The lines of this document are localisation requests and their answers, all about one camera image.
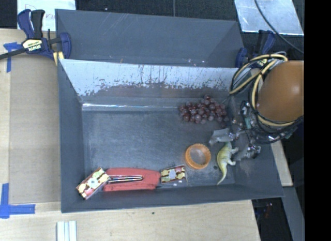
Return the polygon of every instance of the blue tape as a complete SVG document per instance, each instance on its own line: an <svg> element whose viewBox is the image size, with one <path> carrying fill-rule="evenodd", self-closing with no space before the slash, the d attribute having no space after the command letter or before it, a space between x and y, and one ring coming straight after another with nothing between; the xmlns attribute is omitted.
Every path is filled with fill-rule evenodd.
<svg viewBox="0 0 331 241"><path fill-rule="evenodd" d="M19 50L22 48L20 44L17 42L11 42L11 43L5 43L4 48L8 51L11 52L13 50ZM11 71L11 57L8 57L7 59L7 73Z"/></svg>
<svg viewBox="0 0 331 241"><path fill-rule="evenodd" d="M0 218L8 219L10 215L16 214L34 214L35 204L9 205L9 183L2 184L1 202L0 202Z"/></svg>

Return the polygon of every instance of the black floor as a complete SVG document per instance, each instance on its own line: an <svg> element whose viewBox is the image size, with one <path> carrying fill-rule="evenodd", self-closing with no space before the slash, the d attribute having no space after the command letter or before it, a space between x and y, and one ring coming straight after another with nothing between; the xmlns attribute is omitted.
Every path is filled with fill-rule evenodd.
<svg viewBox="0 0 331 241"><path fill-rule="evenodd" d="M305 0L292 1L304 31ZM238 21L234 0L76 0L76 2L77 9L80 10ZM0 0L0 27L16 28L16 16L17 0ZM303 37L285 36L285 38L304 51ZM251 49L257 45L258 35L242 33L242 39L244 46ZM279 38L277 38L272 51L287 51L289 59L303 59L302 54L293 50ZM302 179L304 142L302 130L298 130L288 140L283 141L283 146L291 173L295 174L294 186L304 213L304 180ZM256 209L262 241L292 240L281 199L253 200L253 204Z"/></svg>

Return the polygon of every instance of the white paper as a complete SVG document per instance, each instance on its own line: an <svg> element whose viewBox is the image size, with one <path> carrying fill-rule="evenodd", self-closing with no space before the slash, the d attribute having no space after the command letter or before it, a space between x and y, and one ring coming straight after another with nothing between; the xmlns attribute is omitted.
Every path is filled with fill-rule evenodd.
<svg viewBox="0 0 331 241"><path fill-rule="evenodd" d="M42 19L42 30L56 31L55 9L76 10L75 0L17 0L17 12L24 9L43 9L45 14Z"/></svg>

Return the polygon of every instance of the yellow cable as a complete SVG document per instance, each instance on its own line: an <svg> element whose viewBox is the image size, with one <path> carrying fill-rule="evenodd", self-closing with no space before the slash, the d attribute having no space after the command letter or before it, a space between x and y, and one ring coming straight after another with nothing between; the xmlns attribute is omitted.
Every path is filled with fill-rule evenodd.
<svg viewBox="0 0 331 241"><path fill-rule="evenodd" d="M282 55L282 54L264 54L264 55L260 55L257 57L252 58L247 64L243 65L238 72L234 75L234 80L239 76L239 74L247 67L249 66L252 62L257 61L257 60L263 60L263 59L270 59L270 58L277 58L277 59L282 59L284 62L286 62L288 59L286 56ZM254 75L252 75L250 78L248 78L244 83L242 83L240 86L238 86L237 88L231 90L229 92L230 95L235 94L236 92L238 92L239 90L241 90L243 87L245 87L251 80L253 80L255 77L257 77L259 75L259 73L256 73Z"/></svg>
<svg viewBox="0 0 331 241"><path fill-rule="evenodd" d="M252 96L251 96L251 101L252 101L252 107L254 110L256 110L256 103L255 103L255 93L257 91L258 88L258 84L259 81L262 79L262 75L265 74L265 72L272 66L274 65L276 62L276 60L273 60L272 62L270 62L270 64L268 64L264 69L261 70L261 72L258 74L257 79L255 80L254 84L253 84L253 89L252 89ZM258 115L258 119L260 122L262 122L263 124L266 125L270 125L270 126L274 126L274 127L286 127L289 126L291 124L293 124L295 121L292 122L288 122L288 123L274 123L274 122L270 122L264 118L262 118L261 116Z"/></svg>

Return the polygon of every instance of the cardboard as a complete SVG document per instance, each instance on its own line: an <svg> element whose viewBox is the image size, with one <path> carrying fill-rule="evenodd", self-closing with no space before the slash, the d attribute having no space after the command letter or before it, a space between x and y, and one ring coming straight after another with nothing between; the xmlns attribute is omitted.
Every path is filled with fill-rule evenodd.
<svg viewBox="0 0 331 241"><path fill-rule="evenodd" d="M24 32L16 29L2 29L0 33L1 46L25 40ZM60 200L58 91L54 64L43 56L23 53L12 57L11 72L6 73L7 60L1 60L1 76L6 80L10 78L10 86L2 96L7 103L1 102L10 104L10 113L5 115L9 106L1 108L4 118L0 121L7 131L2 133L4 139L1 139L4 155L1 179L9 175L10 204Z"/></svg>

